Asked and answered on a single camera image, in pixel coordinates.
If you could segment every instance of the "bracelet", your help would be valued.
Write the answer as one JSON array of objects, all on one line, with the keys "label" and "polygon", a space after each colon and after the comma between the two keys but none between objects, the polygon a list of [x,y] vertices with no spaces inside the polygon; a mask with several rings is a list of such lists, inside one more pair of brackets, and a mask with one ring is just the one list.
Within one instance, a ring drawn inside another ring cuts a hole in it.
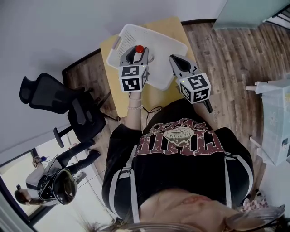
[{"label": "bracelet", "polygon": [[139,106],[139,107],[128,107],[128,110],[139,110],[142,109],[143,105]]},{"label": "bracelet", "polygon": [[139,102],[142,100],[142,98],[139,98],[139,99],[133,99],[133,98],[130,98],[130,97],[129,97],[129,99],[130,99],[130,100],[133,100],[133,101],[139,101]]}]

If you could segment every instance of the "wooden table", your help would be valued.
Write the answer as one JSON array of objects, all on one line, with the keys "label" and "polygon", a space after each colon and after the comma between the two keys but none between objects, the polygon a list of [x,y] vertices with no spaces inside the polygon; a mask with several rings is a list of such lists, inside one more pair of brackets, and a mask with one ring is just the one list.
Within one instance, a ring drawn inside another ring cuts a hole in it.
[{"label": "wooden table", "polygon": [[[148,28],[153,31],[157,31],[161,34],[172,37],[188,47],[186,56],[192,60],[195,60],[194,54],[189,44],[189,40],[185,34],[185,31],[180,23],[179,18],[172,17],[169,19],[163,19],[143,25],[143,27]],[[118,35],[114,35],[104,42],[101,43],[101,54],[105,64],[106,75],[112,92],[113,100],[116,106],[117,114],[119,117],[127,116],[127,107],[129,104],[128,93],[123,93],[121,91],[118,70],[107,65],[106,60],[109,55],[111,48]],[[142,93],[142,104],[147,110],[151,110],[156,106],[166,106],[171,102],[182,98],[176,88],[177,84],[175,79],[172,81],[170,87],[166,91],[161,91],[151,85],[145,85]]]}]

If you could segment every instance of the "glasses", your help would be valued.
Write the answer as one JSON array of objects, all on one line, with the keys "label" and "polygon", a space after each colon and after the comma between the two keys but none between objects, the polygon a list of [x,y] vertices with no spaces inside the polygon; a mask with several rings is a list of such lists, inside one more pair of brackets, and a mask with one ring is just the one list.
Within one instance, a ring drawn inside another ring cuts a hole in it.
[{"label": "glasses", "polygon": [[[280,224],[279,220],[284,214],[285,206],[268,207],[244,213],[237,213],[225,220],[226,230],[224,232],[246,232],[257,231],[266,227],[275,227]],[[289,218],[283,218],[287,224]],[[201,232],[199,229],[189,225],[158,222],[158,223],[136,223],[125,225],[116,232]]]}]

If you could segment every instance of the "chair backrest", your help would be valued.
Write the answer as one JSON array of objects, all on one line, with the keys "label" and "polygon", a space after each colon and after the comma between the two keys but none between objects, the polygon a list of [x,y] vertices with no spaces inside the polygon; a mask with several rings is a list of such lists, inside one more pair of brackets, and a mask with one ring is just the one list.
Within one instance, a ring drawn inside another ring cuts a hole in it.
[{"label": "chair backrest", "polygon": [[61,82],[47,73],[39,75],[36,81],[23,78],[19,96],[24,104],[33,109],[42,109],[64,114],[72,106],[72,101],[80,94],[66,88]]}]

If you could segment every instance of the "red bottle cap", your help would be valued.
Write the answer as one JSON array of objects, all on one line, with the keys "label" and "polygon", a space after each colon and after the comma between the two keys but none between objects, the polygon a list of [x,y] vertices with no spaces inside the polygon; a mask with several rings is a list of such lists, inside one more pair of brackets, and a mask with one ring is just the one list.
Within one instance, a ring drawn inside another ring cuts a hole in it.
[{"label": "red bottle cap", "polygon": [[135,49],[137,53],[142,53],[144,51],[144,47],[142,45],[138,45]]}]

